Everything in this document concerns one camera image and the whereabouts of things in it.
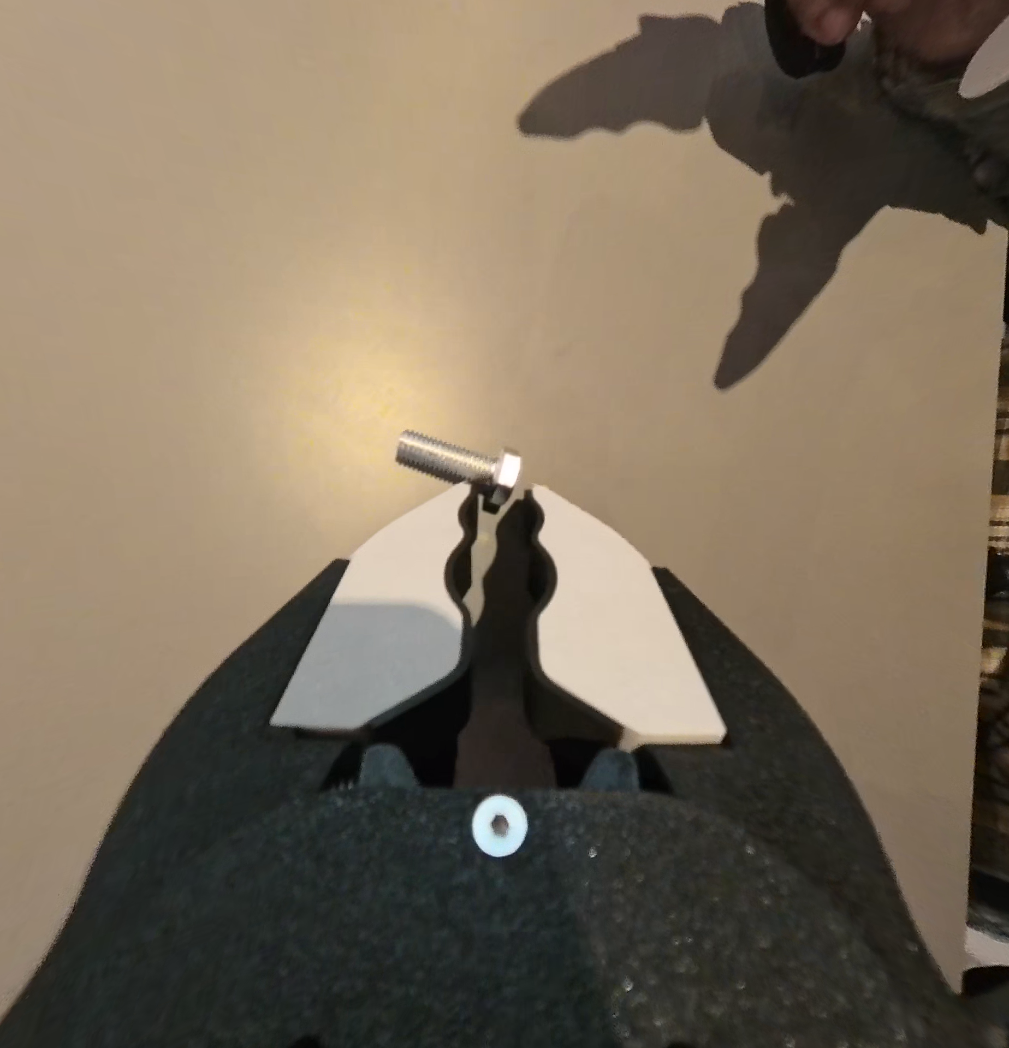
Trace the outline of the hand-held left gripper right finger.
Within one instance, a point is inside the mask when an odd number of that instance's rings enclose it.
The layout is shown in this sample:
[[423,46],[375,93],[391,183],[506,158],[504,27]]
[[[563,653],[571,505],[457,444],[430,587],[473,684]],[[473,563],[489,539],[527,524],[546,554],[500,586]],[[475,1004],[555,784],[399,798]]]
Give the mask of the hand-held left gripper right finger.
[[726,740],[648,558],[546,486],[525,505],[538,591],[525,706],[538,738],[613,747]]

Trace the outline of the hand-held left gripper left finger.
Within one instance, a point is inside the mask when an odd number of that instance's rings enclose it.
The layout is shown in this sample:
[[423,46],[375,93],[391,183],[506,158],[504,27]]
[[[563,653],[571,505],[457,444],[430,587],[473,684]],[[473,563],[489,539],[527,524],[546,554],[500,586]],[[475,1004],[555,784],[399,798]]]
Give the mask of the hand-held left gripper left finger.
[[370,537],[339,583],[271,727],[380,727],[459,678],[469,657],[477,497],[457,484]]

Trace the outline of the silver hex bolt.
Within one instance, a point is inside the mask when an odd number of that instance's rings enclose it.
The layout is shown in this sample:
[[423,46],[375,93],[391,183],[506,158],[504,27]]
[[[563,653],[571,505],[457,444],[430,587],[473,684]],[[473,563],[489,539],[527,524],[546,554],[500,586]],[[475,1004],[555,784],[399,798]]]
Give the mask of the silver hex bolt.
[[467,485],[484,499],[485,510],[497,514],[523,478],[523,458],[511,449],[495,455],[407,430],[396,441],[397,465],[449,485]]

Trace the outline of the person's right hand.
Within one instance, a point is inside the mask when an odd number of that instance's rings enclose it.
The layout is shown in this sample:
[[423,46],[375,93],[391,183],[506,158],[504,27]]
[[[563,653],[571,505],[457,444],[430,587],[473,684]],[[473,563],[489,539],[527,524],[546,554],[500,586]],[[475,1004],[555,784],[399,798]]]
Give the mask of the person's right hand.
[[793,1],[788,8],[802,32],[836,45],[867,18],[883,42],[928,65],[969,59],[1006,16],[1006,7],[970,1]]

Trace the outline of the person's plaid shirt torso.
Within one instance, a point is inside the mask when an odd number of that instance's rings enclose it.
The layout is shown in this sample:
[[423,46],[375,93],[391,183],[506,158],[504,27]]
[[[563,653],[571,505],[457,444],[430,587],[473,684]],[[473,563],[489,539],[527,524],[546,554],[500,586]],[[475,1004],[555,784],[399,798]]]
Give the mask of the person's plaid shirt torso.
[[983,591],[970,912],[1009,936],[1009,249]]

